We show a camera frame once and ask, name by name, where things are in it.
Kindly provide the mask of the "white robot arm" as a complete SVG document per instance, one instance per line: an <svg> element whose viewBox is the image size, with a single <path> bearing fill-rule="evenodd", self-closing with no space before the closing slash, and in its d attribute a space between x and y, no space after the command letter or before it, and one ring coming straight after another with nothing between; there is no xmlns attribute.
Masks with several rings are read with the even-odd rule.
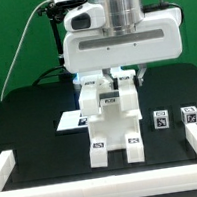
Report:
<svg viewBox="0 0 197 197"><path fill-rule="evenodd" d="M72 74L177 58L182 52L178 8L143 10L141 0L54 0L67 7L65 68Z"/></svg>

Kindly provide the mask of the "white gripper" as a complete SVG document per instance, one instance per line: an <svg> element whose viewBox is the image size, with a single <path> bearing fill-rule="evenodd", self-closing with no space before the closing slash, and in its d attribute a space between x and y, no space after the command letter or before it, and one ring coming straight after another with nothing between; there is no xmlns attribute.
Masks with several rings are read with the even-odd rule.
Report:
<svg viewBox="0 0 197 197"><path fill-rule="evenodd" d="M102 74L117 90L112 67L138 66L137 85L143 85L147 65L144 63L177 58L182 52L179 17L176 8L148 12L132 33L105 36L106 14L98 4L84 3L70 10L64 19L64 63L71 73L103 70Z"/></svg>

